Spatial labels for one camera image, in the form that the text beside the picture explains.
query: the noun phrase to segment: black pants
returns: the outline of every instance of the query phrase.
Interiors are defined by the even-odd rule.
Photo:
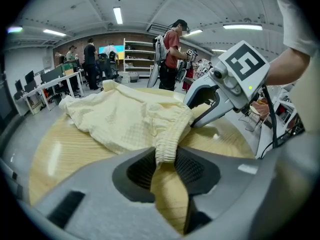
[[[96,65],[86,65],[85,71],[88,73],[88,82],[90,90],[96,90],[98,89],[97,86],[97,72],[96,72]]]
[[[178,73],[178,70],[176,68],[167,67],[163,62],[159,70],[159,74],[160,74],[159,89],[174,91],[177,73]]]
[[[70,78],[70,83],[71,83],[71,88],[72,88],[73,91],[76,91],[76,90],[79,89],[77,76],[71,77]]]

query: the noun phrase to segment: desk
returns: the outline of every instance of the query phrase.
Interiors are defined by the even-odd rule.
[[[184,99],[184,94],[168,90],[153,88],[138,88],[138,90],[174,97],[180,101]],[[193,112],[199,115],[208,107],[203,104],[194,108]],[[244,137],[225,117],[204,127],[191,129],[179,145],[226,156],[254,158]],[[78,130],[69,116],[61,116],[42,138],[33,158],[29,172],[31,205],[79,168],[114,155],[95,141],[89,133]],[[188,195],[173,163],[164,163],[155,171],[151,192],[155,195],[158,211],[168,223],[182,233],[187,214]]]
[[[74,95],[74,92],[72,91],[71,84],[70,84],[70,78],[72,78],[72,77],[74,77],[74,76],[76,76],[76,78],[77,78],[78,85],[79,85],[79,89],[80,89],[80,93],[81,93],[81,96],[83,97],[83,96],[85,96],[85,95],[84,95],[84,91],[82,90],[82,85],[81,85],[81,83],[80,83],[80,77],[79,77],[80,74],[81,74],[81,73],[80,73],[79,71],[77,71],[77,72],[75,72],[75,73],[73,73],[73,74],[66,75],[66,76],[63,76],[63,77],[59,77],[59,78],[56,78],[56,79],[51,80],[50,82],[46,82],[46,83],[44,83],[44,84],[41,84],[41,85],[39,85],[37,88],[33,89],[32,91],[24,94],[20,99],[17,100],[17,102],[21,101],[22,99],[25,100],[26,103],[27,103],[27,105],[28,105],[28,107],[29,107],[29,109],[30,109],[30,111],[31,111],[31,113],[34,115],[35,113],[34,113],[32,107],[31,107],[31,105],[30,105],[30,103],[29,103],[29,101],[28,101],[28,97],[30,97],[30,96],[36,94],[36,92],[40,91],[41,94],[42,94],[42,97],[43,97],[43,99],[44,99],[44,102],[45,102],[45,104],[46,104],[46,107],[47,107],[47,109],[50,111],[51,109],[50,109],[50,106],[49,106],[49,104],[48,104],[47,98],[46,98],[46,96],[45,96],[44,89],[49,88],[49,87],[52,87],[52,88],[53,88],[53,93],[55,94],[55,88],[54,88],[54,86],[55,86],[57,83],[59,83],[59,82],[61,82],[61,81],[63,81],[63,80],[66,80],[66,83],[67,83],[68,88],[69,88],[69,91],[70,91],[70,95],[74,98],[75,95]]]
[[[84,69],[79,69],[78,72],[79,72],[79,76],[80,76],[80,81],[81,81],[81,85],[84,85],[84,82],[82,80],[82,75],[81,75],[81,72],[84,72],[85,70]]]

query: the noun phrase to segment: person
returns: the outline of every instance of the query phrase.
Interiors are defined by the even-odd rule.
[[[67,54],[65,56],[66,57],[66,61],[72,63],[73,72],[75,72],[77,70],[77,63],[76,63],[77,60],[76,60],[76,54],[75,54],[76,49],[77,49],[77,47],[75,47],[74,45],[71,45],[69,47],[69,51],[67,52]],[[70,82],[71,82],[72,89],[74,91],[79,90],[78,80],[77,80],[76,76],[71,77],[70,78]]]
[[[103,54],[106,54],[106,56],[109,58],[110,52],[114,52],[116,56],[116,62],[119,65],[119,55],[117,52],[117,49],[115,48],[113,43],[109,43],[102,51]]]
[[[270,62],[265,84],[286,85],[296,82],[290,99],[306,131],[320,131],[317,119],[320,93],[320,46],[294,0],[277,0],[283,17],[283,44],[287,49]]]
[[[178,46],[180,43],[179,37],[187,33],[187,28],[188,24],[184,20],[178,19],[175,23],[173,23],[172,28],[164,36],[164,46],[167,50],[169,50],[169,52],[167,53],[164,62],[160,65],[159,89],[174,91],[176,76],[178,73],[178,59],[191,59],[190,55],[178,51]]]
[[[58,51],[55,53],[54,56],[59,59],[59,65],[61,65],[61,64],[63,64],[65,62],[65,56],[63,56]]]
[[[76,51],[77,47],[75,47],[74,45],[71,45],[69,47],[69,51],[66,54],[66,61],[72,63],[73,67],[76,68],[77,64],[76,64]]]
[[[88,44],[84,48],[84,70],[88,74],[88,82],[90,90],[97,90],[98,86],[96,83],[97,72],[96,72],[96,58],[98,58],[98,53],[94,45],[94,39],[90,37],[88,39]]]
[[[187,65],[187,70],[186,70],[186,74],[185,74],[185,77],[186,78],[191,78],[193,79],[194,78],[194,66],[195,66],[195,63],[194,62],[187,62],[188,65]],[[190,89],[190,84],[186,83],[185,81],[183,82],[183,85],[182,85],[182,91],[188,91]]]
[[[317,50],[312,30],[294,0],[277,0],[283,17],[283,44],[287,49],[270,63],[266,78],[269,86],[290,84],[307,69]]]

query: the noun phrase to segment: backpack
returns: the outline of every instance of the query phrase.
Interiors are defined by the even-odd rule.
[[[160,65],[167,57],[169,50],[165,46],[165,35],[158,35],[152,40],[154,53],[154,63]]]
[[[116,53],[114,51],[110,51],[109,59],[111,62],[116,62]]]

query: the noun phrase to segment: red shirt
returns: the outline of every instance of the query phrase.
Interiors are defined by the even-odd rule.
[[[169,30],[165,34],[163,42],[167,50],[169,50],[170,47],[176,47],[178,49],[178,45],[180,42],[178,33],[176,31]],[[178,58],[172,56],[170,52],[168,52],[164,60],[164,64],[169,68],[176,69],[177,63],[178,63]]]

